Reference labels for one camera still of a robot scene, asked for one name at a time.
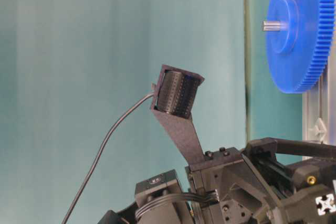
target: perforated surface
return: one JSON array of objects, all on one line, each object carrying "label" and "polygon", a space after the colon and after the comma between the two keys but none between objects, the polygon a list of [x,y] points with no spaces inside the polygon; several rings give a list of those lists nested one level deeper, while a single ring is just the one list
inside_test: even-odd
[{"label": "perforated surface", "polygon": [[158,110],[188,119],[199,84],[198,78],[168,71],[165,73],[157,100]]}]

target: screw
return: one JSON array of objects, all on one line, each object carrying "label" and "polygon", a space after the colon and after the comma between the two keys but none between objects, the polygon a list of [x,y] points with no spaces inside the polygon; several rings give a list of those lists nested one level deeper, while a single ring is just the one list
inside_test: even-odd
[{"label": "screw", "polygon": [[223,211],[224,212],[227,212],[229,210],[229,206],[228,205],[224,205],[224,207],[223,207]]},{"label": "screw", "polygon": [[307,183],[308,183],[308,185],[310,185],[310,186],[315,185],[315,183],[316,183],[316,178],[315,178],[314,176],[309,176],[309,177],[307,178]]},{"label": "screw", "polygon": [[211,151],[207,151],[207,152],[205,152],[205,156],[207,156],[207,157],[212,157],[214,154],[211,152]]}]

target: wire bundle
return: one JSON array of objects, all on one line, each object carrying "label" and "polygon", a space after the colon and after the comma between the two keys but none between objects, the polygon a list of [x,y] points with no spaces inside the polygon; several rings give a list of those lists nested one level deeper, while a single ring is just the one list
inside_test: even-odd
[{"label": "wire bundle", "polygon": [[194,194],[194,193],[180,193],[180,194],[168,194],[161,197],[158,197],[149,203],[143,205],[135,212],[135,218],[137,221],[147,213],[148,211],[153,210],[159,206],[163,206],[165,204],[176,203],[176,202],[184,202],[184,201],[193,201],[198,203],[209,203],[211,201],[218,201],[218,195],[214,191],[205,196]]}]

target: teal curtain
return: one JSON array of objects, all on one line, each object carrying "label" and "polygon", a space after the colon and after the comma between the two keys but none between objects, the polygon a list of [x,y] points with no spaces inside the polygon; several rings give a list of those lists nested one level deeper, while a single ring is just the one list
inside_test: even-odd
[{"label": "teal curtain", "polygon": [[[245,145],[243,0],[0,0],[0,223],[60,223],[111,124],[161,64],[202,74],[204,150]],[[141,106],[116,130],[69,223],[133,202],[185,161]]]},{"label": "teal curtain", "polygon": [[[302,140],[302,95],[281,93],[268,71],[265,33],[269,0],[246,0],[247,136],[249,140],[278,137]],[[281,162],[299,157],[281,155]]]}]

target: wire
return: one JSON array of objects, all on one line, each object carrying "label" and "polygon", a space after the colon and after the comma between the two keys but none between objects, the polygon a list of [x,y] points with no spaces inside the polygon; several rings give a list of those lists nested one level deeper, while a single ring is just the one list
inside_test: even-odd
[{"label": "wire", "polygon": [[168,194],[158,197],[149,203],[143,205],[135,212],[135,218],[137,221],[147,213],[148,211],[169,203],[181,202],[181,201],[193,201],[198,203],[208,203],[210,201],[218,201],[218,195],[216,192],[202,196],[193,193],[180,193],[180,194]]},{"label": "wire", "polygon": [[82,185],[80,186],[75,198],[73,199],[70,207],[69,207],[69,210],[67,211],[66,215],[64,216],[64,219],[62,221],[62,224],[66,224],[80,195],[82,194],[86,184],[88,183],[93,171],[95,170],[96,166],[97,166],[97,163],[99,161],[99,158],[107,144],[107,141],[109,140],[110,136],[112,135],[113,131],[115,131],[115,129],[118,127],[118,125],[129,115],[131,114],[137,107],[139,107],[141,105],[141,103],[143,103],[144,101],[146,101],[147,99],[149,99],[150,97],[152,97],[154,95],[154,92],[151,92],[147,95],[145,95],[142,99],[140,99],[135,105],[133,105],[130,109],[128,109],[124,115],[122,115],[115,123],[114,125],[111,127],[111,129],[109,130],[109,132],[107,133],[107,135],[105,136],[99,150],[98,150],[98,153],[93,161],[93,164],[88,172],[88,174],[86,175]]}]

